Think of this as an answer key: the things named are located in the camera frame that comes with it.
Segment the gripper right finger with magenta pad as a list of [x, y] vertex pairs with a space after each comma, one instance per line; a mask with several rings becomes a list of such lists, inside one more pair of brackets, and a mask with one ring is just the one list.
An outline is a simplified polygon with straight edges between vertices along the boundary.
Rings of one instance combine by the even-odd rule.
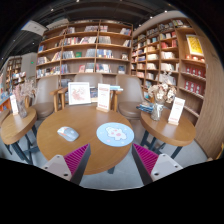
[[144, 185], [182, 169], [182, 166], [167, 154], [158, 155], [135, 143], [132, 144], [132, 155]]

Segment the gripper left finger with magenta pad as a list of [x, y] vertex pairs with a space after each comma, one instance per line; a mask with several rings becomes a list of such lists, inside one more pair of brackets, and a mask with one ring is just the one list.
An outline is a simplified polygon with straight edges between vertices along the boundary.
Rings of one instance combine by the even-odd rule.
[[90, 145], [86, 144], [65, 156], [54, 156], [42, 169], [79, 185], [90, 155]]

